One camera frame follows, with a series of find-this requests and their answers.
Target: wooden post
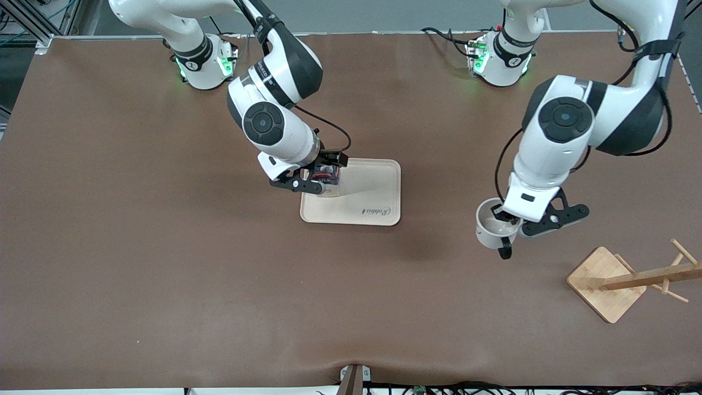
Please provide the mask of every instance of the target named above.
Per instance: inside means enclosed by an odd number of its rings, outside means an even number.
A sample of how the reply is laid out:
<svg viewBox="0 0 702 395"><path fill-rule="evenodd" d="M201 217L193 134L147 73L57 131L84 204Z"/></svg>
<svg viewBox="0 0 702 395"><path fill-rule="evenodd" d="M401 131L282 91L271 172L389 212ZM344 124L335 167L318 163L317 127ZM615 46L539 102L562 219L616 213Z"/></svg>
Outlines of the wooden post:
<svg viewBox="0 0 702 395"><path fill-rule="evenodd" d="M608 290L622 290L623 288L662 283L665 278L673 283L675 281L702 278L702 267L695 265L677 265L655 268L653 270L640 271L634 274L607 278L602 283L602 287Z"/></svg>
<svg viewBox="0 0 702 395"><path fill-rule="evenodd" d="M624 258L621 257L621 255L615 254L614 257L617 258L617 259L619 260L619 263L622 264L622 266L624 266L624 267L626 268L626 270L629 271L629 273L631 273L631 274L636 273L636 271L634 270L634 268L632 268L630 264L626 263L626 261L624 260ZM676 259L673 261L673 264L672 264L671 266L675 266L675 265L679 264L679 263L680 263L680 259L677 259L677 258L676 258ZM649 287L651 287L651 288L653 288L653 289L655 289L655 290L658 290L658 291L663 292L663 288L662 288L662 287L659 287L659 286L656 285L656 284L651 284L651 285L649 285ZM665 294L665 295L668 295L669 297L672 297L673 299L677 299L677 300L679 300L679 301L681 301L681 302L683 302L683 303L689 303L689 302L690 302L690 299L681 297L680 295L676 294L675 292L668 291L667 293L664 293L664 294Z"/></svg>
<svg viewBox="0 0 702 395"><path fill-rule="evenodd" d="M349 365L346 368L344 380L341 380L336 395L362 395L363 394L363 366Z"/></svg>

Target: wooden base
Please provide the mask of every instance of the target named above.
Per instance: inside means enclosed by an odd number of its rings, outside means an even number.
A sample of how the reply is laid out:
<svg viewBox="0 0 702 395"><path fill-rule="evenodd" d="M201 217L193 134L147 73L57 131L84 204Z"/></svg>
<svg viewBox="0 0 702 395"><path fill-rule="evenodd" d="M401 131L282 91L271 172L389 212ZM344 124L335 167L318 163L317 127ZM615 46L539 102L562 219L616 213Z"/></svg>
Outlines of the wooden base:
<svg viewBox="0 0 702 395"><path fill-rule="evenodd" d="M605 278L629 274L629 270L604 247L598 247L566 279L568 285L608 323L615 323L641 297L646 287L601 290Z"/></svg>

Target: metal frame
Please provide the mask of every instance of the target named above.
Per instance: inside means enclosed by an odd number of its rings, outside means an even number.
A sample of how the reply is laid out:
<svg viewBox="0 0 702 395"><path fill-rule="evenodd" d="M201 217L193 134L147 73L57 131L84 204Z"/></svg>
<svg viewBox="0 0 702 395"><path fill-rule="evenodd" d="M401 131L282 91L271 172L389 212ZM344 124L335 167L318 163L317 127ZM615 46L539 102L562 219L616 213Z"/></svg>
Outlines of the metal frame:
<svg viewBox="0 0 702 395"><path fill-rule="evenodd" d="M7 122L10 120L11 113L12 111L10 111L9 108L0 104L0 140L2 140L2 136L5 134L5 129L7 129Z"/></svg>
<svg viewBox="0 0 702 395"><path fill-rule="evenodd" d="M21 25L27 33L37 39L37 43L48 46L51 36L60 36L61 31L51 21L31 5L27 0L0 0L0 6Z"/></svg>

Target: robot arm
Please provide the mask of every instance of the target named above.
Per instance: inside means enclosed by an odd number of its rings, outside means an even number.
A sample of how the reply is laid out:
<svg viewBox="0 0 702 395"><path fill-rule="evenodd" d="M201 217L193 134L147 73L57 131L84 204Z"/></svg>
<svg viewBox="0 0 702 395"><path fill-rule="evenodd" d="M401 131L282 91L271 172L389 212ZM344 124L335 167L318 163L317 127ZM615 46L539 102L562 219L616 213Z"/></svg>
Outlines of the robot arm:
<svg viewBox="0 0 702 395"><path fill-rule="evenodd" d="M235 11L226 0L110 0L112 12L131 27L163 36L175 54L181 75L197 89L212 89L234 74L232 45L204 34L194 18Z"/></svg>
<svg viewBox="0 0 702 395"><path fill-rule="evenodd" d="M320 194L312 180L319 165L344 167L348 158L324 149L313 131L290 108L319 89L322 64L312 50L294 37L260 0L243 0L256 25L254 34L273 50L230 85L227 104L236 123L261 153L258 162L272 186ZM303 179L301 171L308 170Z"/></svg>
<svg viewBox="0 0 702 395"><path fill-rule="evenodd" d="M566 7L585 0L500 0L505 20L497 32L471 41L473 74L496 86L509 86L527 71L531 52L545 25L544 8Z"/></svg>
<svg viewBox="0 0 702 395"><path fill-rule="evenodd" d="M683 0L597 3L624 16L640 34L643 44L634 52L633 82L619 87L559 75L536 88L522 122L524 137L503 207L534 223L525 224L526 235L569 223L553 218L550 202L557 194L564 198L560 186L588 146L610 155L629 155L650 144L663 122L665 90L682 38ZM569 214L574 215L571 219L584 217L577 211ZM524 232L528 227L531 234Z"/></svg>

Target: brown mat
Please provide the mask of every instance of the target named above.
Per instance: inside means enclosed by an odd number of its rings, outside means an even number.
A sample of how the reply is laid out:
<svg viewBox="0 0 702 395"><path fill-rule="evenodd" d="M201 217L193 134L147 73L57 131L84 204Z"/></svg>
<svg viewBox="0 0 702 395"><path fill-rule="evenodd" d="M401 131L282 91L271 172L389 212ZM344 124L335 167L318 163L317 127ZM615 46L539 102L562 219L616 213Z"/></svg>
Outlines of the brown mat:
<svg viewBox="0 0 702 395"><path fill-rule="evenodd" d="M181 84L160 41L57 39L0 143L2 388L330 384L351 362L376 382L702 380L702 281L675 285L689 305L648 292L615 325L565 282L600 245L637 270L675 257L671 237L702 254L702 122L677 63L667 146L594 152L565 184L590 218L501 261L474 235L499 151L538 83L617 78L614 34L546 34L505 89L423 35L304 40L325 73L303 107L352 133L351 156L402 165L400 223L304 223L225 88Z"/></svg>

